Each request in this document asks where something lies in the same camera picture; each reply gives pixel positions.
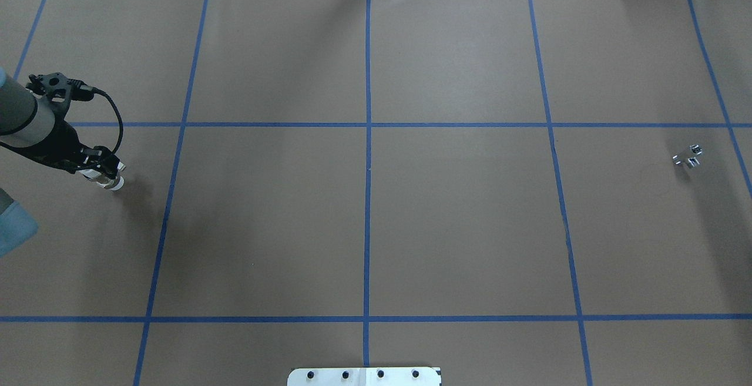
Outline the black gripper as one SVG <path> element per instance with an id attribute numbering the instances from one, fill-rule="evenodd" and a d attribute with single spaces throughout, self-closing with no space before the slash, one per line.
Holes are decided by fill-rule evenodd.
<path id="1" fill-rule="evenodd" d="M 116 180 L 126 165 L 106 147 L 94 147 L 90 158 L 87 147 L 65 121 L 43 121 L 41 127 L 33 122 L 17 129 L 17 153 L 41 166 L 79 174 L 88 180 Z"/>

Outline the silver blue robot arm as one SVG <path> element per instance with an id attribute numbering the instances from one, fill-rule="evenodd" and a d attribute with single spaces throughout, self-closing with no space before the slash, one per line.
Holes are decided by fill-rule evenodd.
<path id="1" fill-rule="evenodd" d="M 1 86 L 2 148 L 41 166 L 80 174 L 103 190 L 123 188 L 125 165 L 116 151 L 123 142 L 124 124 L 110 95 L 59 72 L 30 75 L 22 86 L 2 70 Z M 96 95 L 108 101 L 116 116 L 118 134 L 113 149 L 84 145 L 65 119 L 73 100 L 88 102 Z"/>

